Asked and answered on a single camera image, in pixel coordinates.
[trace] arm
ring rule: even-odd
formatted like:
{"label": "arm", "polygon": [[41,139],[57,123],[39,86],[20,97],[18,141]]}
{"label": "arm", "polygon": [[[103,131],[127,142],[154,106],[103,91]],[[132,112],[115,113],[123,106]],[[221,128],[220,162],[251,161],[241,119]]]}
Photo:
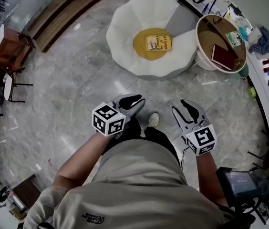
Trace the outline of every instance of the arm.
{"label": "arm", "polygon": [[196,156],[199,190],[209,200],[227,206],[225,195],[216,176],[217,167],[210,152]]}
{"label": "arm", "polygon": [[112,136],[95,133],[58,171],[53,187],[69,190],[83,185]]}

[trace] wooden step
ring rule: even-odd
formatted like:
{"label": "wooden step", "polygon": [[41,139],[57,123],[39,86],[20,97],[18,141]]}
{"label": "wooden step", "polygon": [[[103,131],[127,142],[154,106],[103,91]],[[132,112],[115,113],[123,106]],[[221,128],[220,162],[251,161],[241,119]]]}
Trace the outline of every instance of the wooden step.
{"label": "wooden step", "polygon": [[57,38],[85,11],[99,0],[73,0],[66,5],[42,30],[36,42],[42,52],[47,52]]}
{"label": "wooden step", "polygon": [[30,26],[30,37],[36,39],[42,32],[42,29],[49,24],[51,18],[55,17],[64,8],[64,6],[71,1],[72,0],[53,0]]}

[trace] dark red notebook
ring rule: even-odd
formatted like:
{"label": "dark red notebook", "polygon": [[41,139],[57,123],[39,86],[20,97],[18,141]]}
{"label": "dark red notebook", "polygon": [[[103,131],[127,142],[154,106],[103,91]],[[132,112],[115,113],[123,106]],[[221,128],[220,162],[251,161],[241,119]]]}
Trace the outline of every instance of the dark red notebook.
{"label": "dark red notebook", "polygon": [[226,49],[214,44],[211,61],[231,71],[234,69],[235,57]]}

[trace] blue cloth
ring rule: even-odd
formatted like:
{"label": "blue cloth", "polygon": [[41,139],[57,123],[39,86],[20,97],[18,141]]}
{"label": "blue cloth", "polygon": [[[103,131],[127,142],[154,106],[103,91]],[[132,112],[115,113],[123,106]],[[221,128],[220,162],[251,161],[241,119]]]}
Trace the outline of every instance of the blue cloth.
{"label": "blue cloth", "polygon": [[258,43],[249,47],[249,53],[258,52],[262,55],[269,53],[269,31],[264,27],[260,27],[262,36],[259,38]]}

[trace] display screen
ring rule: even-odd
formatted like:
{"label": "display screen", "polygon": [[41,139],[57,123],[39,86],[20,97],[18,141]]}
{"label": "display screen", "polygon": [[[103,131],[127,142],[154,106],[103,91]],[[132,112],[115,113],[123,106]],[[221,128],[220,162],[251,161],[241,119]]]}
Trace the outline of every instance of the display screen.
{"label": "display screen", "polygon": [[250,192],[257,189],[249,172],[227,172],[226,176],[231,184],[233,194],[237,197],[244,192]]}

